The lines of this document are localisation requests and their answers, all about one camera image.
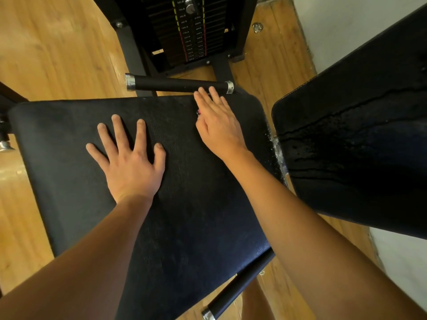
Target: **wooden floor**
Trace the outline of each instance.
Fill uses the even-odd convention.
[[[30,101],[135,96],[116,34],[92,0],[0,0],[0,80]],[[291,0],[257,7],[237,83],[273,104],[315,75]],[[210,67],[180,75],[214,80]],[[365,227],[326,218],[376,263]],[[19,151],[0,154],[0,288],[12,290],[53,258]],[[276,319],[314,319],[277,259],[258,277]],[[206,299],[180,319],[200,319]],[[239,297],[221,319],[241,318]]]

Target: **black padded backrest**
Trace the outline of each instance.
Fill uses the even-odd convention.
[[[227,96],[248,148],[276,177],[264,111],[249,95]],[[263,253],[269,244],[251,205],[195,128],[192,96],[20,104],[9,113],[43,222],[57,256],[115,203],[85,144],[103,148],[97,124],[119,114],[132,139],[147,123],[149,157],[167,151],[162,186],[137,238],[118,319],[175,319]]]
[[[298,196],[319,212],[427,238],[427,7],[279,100]]]

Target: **person's left arm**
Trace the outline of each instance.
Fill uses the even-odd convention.
[[[134,150],[121,119],[112,117],[117,146],[104,124],[99,136],[108,159],[94,145],[89,154],[104,171],[117,205],[91,232],[0,299],[0,319],[114,319],[132,250],[163,177],[166,152],[147,159],[145,122],[138,120]]]

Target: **screw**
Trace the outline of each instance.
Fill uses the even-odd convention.
[[[255,22],[255,23],[252,25],[252,27],[253,27],[254,32],[255,32],[256,34],[257,34],[258,32],[263,31],[263,29],[264,29],[263,24],[262,24],[262,23],[260,23],[260,22]]]

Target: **white wall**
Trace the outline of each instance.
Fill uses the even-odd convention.
[[[427,0],[294,0],[317,72]],[[427,240],[371,229],[387,275],[427,311]]]

